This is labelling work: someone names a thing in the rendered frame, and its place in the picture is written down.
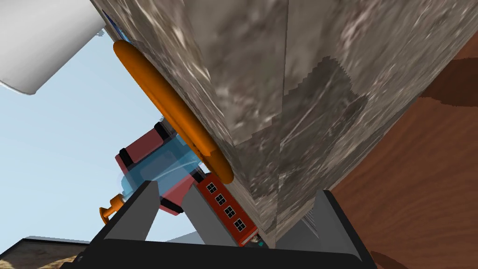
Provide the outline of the red and blue appliance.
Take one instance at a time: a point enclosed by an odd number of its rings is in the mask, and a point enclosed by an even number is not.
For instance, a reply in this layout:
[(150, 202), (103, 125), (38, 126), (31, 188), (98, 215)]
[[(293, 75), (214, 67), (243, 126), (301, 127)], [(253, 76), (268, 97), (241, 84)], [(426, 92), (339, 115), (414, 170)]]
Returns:
[(206, 177), (197, 155), (166, 119), (122, 148), (115, 160), (124, 174), (121, 179), (123, 201), (144, 181), (157, 181), (159, 208), (174, 216), (183, 213), (182, 200), (191, 186)]

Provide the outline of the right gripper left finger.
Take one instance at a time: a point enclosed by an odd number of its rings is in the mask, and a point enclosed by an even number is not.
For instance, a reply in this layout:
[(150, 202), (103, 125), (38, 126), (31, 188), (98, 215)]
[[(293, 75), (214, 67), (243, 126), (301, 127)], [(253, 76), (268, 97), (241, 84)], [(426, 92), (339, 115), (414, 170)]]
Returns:
[(94, 245), (103, 239), (144, 241), (160, 206), (156, 181), (145, 181), (111, 216), (109, 222), (91, 241)]

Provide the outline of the red panel with black windows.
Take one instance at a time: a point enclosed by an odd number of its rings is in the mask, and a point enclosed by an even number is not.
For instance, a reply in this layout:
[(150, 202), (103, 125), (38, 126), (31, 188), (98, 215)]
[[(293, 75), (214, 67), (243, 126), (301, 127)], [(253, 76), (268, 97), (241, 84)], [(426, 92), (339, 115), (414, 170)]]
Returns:
[(199, 193), (239, 247), (262, 244), (258, 228), (216, 175), (196, 172), (193, 177)]

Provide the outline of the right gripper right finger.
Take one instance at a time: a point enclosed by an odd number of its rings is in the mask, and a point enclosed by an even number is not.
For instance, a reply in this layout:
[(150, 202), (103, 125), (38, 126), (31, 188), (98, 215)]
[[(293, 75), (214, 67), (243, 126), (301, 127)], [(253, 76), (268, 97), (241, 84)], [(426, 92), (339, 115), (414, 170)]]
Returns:
[(330, 191), (317, 190), (310, 214), (314, 224), (299, 220), (277, 241), (276, 248), (351, 254), (362, 262), (368, 261), (368, 251), (361, 241), (353, 242), (354, 230), (347, 231), (347, 219), (339, 218), (340, 212)]

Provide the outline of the black framed brown panel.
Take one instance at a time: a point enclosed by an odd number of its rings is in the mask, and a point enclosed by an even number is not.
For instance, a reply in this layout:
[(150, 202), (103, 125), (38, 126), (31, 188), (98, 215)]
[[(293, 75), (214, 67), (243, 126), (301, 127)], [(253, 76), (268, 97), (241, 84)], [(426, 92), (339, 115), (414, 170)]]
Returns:
[(89, 246), (88, 241), (28, 236), (0, 254), (0, 269), (60, 269)]

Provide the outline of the orange knob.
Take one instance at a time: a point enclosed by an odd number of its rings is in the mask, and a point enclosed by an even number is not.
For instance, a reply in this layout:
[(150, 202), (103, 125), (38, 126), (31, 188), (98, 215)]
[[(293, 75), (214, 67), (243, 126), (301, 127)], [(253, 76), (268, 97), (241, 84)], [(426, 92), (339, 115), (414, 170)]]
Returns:
[(99, 208), (100, 217), (105, 225), (109, 222), (109, 216), (117, 212), (124, 205), (124, 203), (123, 195), (120, 193), (109, 201), (109, 208)]

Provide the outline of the grey marbled cabinet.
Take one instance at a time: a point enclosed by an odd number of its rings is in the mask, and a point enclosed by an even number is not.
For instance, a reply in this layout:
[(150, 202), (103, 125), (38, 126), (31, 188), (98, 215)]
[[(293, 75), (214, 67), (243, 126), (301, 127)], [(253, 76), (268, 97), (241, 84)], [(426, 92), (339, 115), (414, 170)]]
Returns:
[(91, 0), (223, 151), (272, 248), (478, 30), (478, 0)]

